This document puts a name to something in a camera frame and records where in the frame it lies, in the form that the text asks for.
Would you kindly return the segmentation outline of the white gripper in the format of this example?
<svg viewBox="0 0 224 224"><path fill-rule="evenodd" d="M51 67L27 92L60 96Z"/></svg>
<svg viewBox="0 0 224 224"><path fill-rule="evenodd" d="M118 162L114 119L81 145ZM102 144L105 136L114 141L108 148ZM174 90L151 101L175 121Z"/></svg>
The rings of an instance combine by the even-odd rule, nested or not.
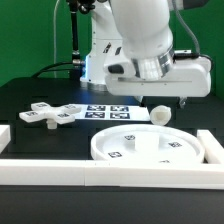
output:
<svg viewBox="0 0 224 224"><path fill-rule="evenodd" d="M211 90L211 60L199 56L196 59L176 59L171 69L156 77L157 68L149 68L151 78L143 76L141 66L136 62L123 60L120 63L106 63L105 82L108 91L121 96L180 97L179 108L184 109L186 97L204 97Z"/></svg>

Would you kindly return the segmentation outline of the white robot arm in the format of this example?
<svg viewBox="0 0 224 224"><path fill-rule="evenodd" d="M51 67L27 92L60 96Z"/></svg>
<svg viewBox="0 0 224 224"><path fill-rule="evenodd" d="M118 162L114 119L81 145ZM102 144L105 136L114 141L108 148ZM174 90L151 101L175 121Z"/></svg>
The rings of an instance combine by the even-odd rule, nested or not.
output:
<svg viewBox="0 0 224 224"><path fill-rule="evenodd" d="M92 17L92 46L83 87L113 95L204 97L211 89L211 59L200 48L175 50L170 13L209 0L78 0Z"/></svg>

